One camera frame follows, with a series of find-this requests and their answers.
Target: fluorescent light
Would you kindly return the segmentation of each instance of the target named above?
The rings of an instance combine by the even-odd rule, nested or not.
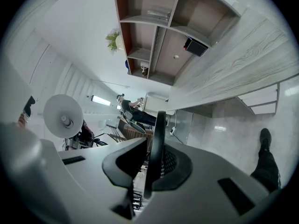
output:
[[[215,131],[225,132],[226,131],[226,127],[215,126]]]
[[[97,97],[95,95],[92,96],[92,101],[96,102],[96,103],[99,103],[99,104],[102,104],[102,105],[110,106],[110,101],[102,99],[102,98]]]
[[[285,95],[286,96],[291,96],[299,93],[299,85],[292,87],[288,90],[285,90]]]

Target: person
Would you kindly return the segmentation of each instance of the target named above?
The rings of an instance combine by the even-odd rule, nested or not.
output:
[[[19,120],[17,122],[17,125],[19,128],[26,128],[26,124],[28,123],[28,120],[30,119],[31,115],[31,105],[34,105],[36,101],[31,96],[26,103],[23,112],[19,116]]]
[[[133,120],[147,124],[149,126],[155,126],[156,124],[156,117],[150,114],[147,114],[144,111],[140,111],[134,108],[142,99],[138,99],[136,102],[131,102],[131,100],[124,99],[124,94],[117,95],[117,101],[120,103],[121,108],[124,111],[129,111],[133,115]]]
[[[86,140],[87,142],[91,142],[93,137],[94,137],[94,133],[87,126],[85,120],[83,120],[83,124],[82,124],[82,127],[81,127],[80,139]]]
[[[258,152],[257,166],[250,175],[263,184],[270,193],[280,189],[281,185],[279,170],[270,152],[271,139],[269,130],[266,128],[262,129],[260,134],[261,148]]]

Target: wooden shelf panel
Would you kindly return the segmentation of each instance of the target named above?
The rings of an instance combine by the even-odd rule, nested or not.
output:
[[[209,48],[211,47],[210,39],[207,38],[206,36],[202,35],[200,32],[192,29],[191,27],[183,26],[179,23],[172,22],[171,27],[169,29],[179,32],[179,33],[182,33],[186,36],[189,36],[189,37],[203,43],[204,45],[206,45]]]
[[[156,25],[160,27],[167,27],[168,21],[153,18],[153,17],[147,17],[147,16],[126,16],[124,19],[121,20],[121,22],[133,22],[133,23],[142,23],[142,24],[149,24],[149,25]]]
[[[150,61],[150,50],[134,47],[131,49],[130,53],[128,54],[128,57],[149,62]]]

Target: wire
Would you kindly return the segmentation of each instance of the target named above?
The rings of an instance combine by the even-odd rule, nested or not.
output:
[[[174,128],[177,126],[177,110],[175,111],[176,121],[174,122]]]
[[[182,144],[184,144],[181,140],[178,139],[178,137],[175,134],[173,134],[173,136],[176,137],[177,140],[180,141]]]
[[[126,89],[127,89],[127,88],[131,88],[131,86],[122,85],[122,84],[116,84],[116,83],[111,83],[111,82],[108,82],[108,81],[102,81],[102,80],[92,80],[92,81],[98,81],[98,82],[102,82],[102,83],[108,83],[108,84],[119,85],[119,86],[123,86],[123,87],[125,87]]]

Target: white wall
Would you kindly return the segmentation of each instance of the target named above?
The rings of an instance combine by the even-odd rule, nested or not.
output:
[[[112,55],[105,37],[118,27],[114,0],[59,0],[36,30],[92,79],[130,87],[106,84],[116,93],[131,100],[147,92],[168,97],[170,86],[127,75],[124,51]]]
[[[43,108],[53,95],[73,97],[87,120],[116,119],[119,111],[116,109],[116,93],[104,84],[91,80],[35,31],[36,24],[57,1],[28,0],[11,22],[2,46],[11,64],[32,89],[36,100],[31,106],[28,129],[39,138],[53,141],[60,150],[62,139],[52,135],[43,121]],[[91,95],[109,100],[111,105],[92,102]]]

